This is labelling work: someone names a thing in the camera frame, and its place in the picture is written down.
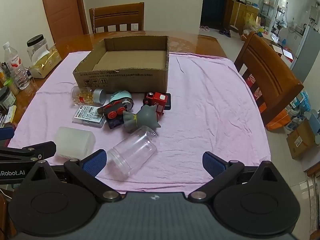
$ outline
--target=refrigerator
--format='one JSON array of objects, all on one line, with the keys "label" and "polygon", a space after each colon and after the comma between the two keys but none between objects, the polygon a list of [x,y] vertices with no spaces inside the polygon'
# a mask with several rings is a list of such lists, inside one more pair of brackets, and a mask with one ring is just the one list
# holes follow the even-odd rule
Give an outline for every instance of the refrigerator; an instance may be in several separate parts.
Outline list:
[{"label": "refrigerator", "polygon": [[304,82],[320,51],[320,33],[308,25],[290,69],[297,79]]}]

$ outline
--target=metal screw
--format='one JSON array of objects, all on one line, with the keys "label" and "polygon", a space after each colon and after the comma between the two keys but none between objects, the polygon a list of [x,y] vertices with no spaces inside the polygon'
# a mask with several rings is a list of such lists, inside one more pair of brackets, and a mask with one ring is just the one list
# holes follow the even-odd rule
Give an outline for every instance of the metal screw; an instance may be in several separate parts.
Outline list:
[{"label": "metal screw", "polygon": [[191,193],[191,197],[194,199],[204,199],[206,196],[207,194],[202,191],[194,191]]},{"label": "metal screw", "polygon": [[103,197],[107,199],[115,199],[119,196],[119,193],[113,190],[109,190],[103,193]]}]

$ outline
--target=white cable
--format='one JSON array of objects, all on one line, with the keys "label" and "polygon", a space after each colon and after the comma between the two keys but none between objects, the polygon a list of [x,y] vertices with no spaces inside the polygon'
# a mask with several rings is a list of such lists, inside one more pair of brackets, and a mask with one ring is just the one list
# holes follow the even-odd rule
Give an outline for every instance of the white cable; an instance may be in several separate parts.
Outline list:
[{"label": "white cable", "polygon": [[3,195],[5,195],[6,197],[12,199],[12,197],[9,197],[8,195],[4,194],[4,192],[2,191],[2,189],[0,188],[0,191],[2,192]]}]

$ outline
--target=wooden chair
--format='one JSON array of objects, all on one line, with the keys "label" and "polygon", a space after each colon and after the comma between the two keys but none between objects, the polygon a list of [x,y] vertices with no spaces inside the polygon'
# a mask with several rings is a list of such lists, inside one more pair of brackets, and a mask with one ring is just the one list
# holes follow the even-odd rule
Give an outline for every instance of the wooden chair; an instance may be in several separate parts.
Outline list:
[{"label": "wooden chair", "polygon": [[92,32],[96,28],[104,27],[108,32],[108,26],[115,25],[116,31],[120,31],[120,24],[127,25],[127,31],[131,31],[131,24],[138,23],[138,30],[143,31],[144,3],[131,3],[89,9]]},{"label": "wooden chair", "polygon": [[261,113],[261,118],[267,125],[301,92],[303,85],[278,54],[254,32],[249,34],[236,58],[238,72],[243,64],[247,66],[242,75],[244,80],[250,74],[256,80],[251,92],[254,93],[258,87],[262,92],[256,103],[258,107],[266,103],[267,108]]}]

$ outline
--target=pink tablecloth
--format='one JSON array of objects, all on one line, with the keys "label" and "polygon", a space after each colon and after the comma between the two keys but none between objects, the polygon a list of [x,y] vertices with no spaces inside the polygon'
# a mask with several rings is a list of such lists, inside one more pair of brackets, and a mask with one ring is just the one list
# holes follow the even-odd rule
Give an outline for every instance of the pink tablecloth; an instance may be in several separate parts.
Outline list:
[{"label": "pink tablecloth", "polygon": [[[72,71],[88,52],[70,53],[36,93],[22,117],[9,147],[21,148],[53,140],[58,127],[90,130],[94,150],[106,151],[128,134],[124,127],[110,130],[72,122],[76,111],[70,90],[76,85]],[[97,178],[115,190],[177,192],[186,194],[211,177],[202,167],[202,154],[211,151],[228,161],[246,165],[270,160],[264,126],[251,92],[234,64],[220,57],[170,54],[168,92],[172,109],[166,111],[157,129],[158,153],[126,181],[106,166]],[[136,113],[142,94],[134,94]],[[66,160],[54,156],[51,165]]]}]

